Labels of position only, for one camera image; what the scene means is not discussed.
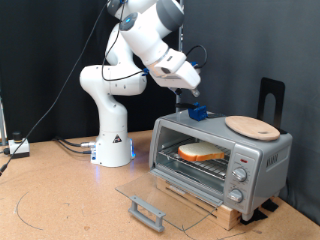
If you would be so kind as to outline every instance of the toaster oven knob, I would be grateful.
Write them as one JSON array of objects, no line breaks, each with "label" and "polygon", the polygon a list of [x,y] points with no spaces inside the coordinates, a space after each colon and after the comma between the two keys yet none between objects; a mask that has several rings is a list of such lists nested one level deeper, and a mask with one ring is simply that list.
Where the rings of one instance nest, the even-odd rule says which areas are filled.
[{"label": "toaster oven knob", "polygon": [[231,200],[240,203],[243,200],[243,195],[242,192],[240,192],[240,190],[238,189],[233,189],[229,194],[228,194],[228,198],[230,198]]},{"label": "toaster oven knob", "polygon": [[232,175],[239,181],[243,182],[247,179],[247,173],[243,168],[237,168],[232,171]]}]

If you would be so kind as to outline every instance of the toast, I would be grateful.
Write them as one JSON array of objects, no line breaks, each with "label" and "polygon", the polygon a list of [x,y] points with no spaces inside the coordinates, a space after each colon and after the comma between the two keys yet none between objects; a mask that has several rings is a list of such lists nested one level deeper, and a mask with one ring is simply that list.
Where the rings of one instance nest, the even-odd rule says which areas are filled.
[{"label": "toast", "polygon": [[207,142],[182,145],[178,149],[178,154],[182,159],[191,162],[224,158],[224,152]]}]

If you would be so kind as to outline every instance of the wooden table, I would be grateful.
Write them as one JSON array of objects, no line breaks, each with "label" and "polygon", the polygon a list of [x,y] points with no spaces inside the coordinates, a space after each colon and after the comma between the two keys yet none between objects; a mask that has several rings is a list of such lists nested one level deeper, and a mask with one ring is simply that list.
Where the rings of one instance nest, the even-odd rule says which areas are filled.
[{"label": "wooden table", "polygon": [[279,198],[274,213],[262,210],[267,219],[231,231],[207,219],[186,232],[166,222],[163,233],[146,227],[115,188],[149,171],[151,134],[129,134],[137,157],[120,168],[93,165],[55,142],[31,144],[31,157],[13,160],[0,178],[0,239],[320,239],[319,226]]}]

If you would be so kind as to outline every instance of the round wooden board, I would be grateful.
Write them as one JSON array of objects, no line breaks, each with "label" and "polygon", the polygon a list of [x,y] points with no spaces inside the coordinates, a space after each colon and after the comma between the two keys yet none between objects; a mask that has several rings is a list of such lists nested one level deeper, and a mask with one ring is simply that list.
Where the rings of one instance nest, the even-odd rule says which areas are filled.
[{"label": "round wooden board", "polygon": [[280,132],[276,128],[250,117],[226,117],[226,124],[237,133],[254,139],[272,141],[280,137]]}]

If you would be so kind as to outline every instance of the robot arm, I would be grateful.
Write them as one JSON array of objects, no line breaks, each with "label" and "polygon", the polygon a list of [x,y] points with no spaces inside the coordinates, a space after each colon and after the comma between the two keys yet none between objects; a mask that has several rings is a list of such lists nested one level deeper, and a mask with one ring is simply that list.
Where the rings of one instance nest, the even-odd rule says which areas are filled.
[{"label": "robot arm", "polygon": [[107,167],[119,167],[131,159],[127,110],[113,95],[137,95],[146,87],[146,77],[134,64],[133,53],[141,58],[160,86],[196,91],[200,83],[198,73],[186,62],[186,56],[162,41],[182,25],[184,15],[178,3],[129,0],[123,4],[123,1],[111,0],[108,5],[113,16],[120,19],[122,11],[127,16],[110,35],[107,46],[110,66],[88,66],[80,75],[81,86],[94,99],[99,111],[100,132],[91,150],[91,162]]},{"label": "robot arm", "polygon": [[183,11],[176,1],[159,0],[144,13],[127,16],[120,24],[120,33],[158,85],[196,90],[200,83],[197,71],[182,52],[162,41],[182,25],[183,19]]}]

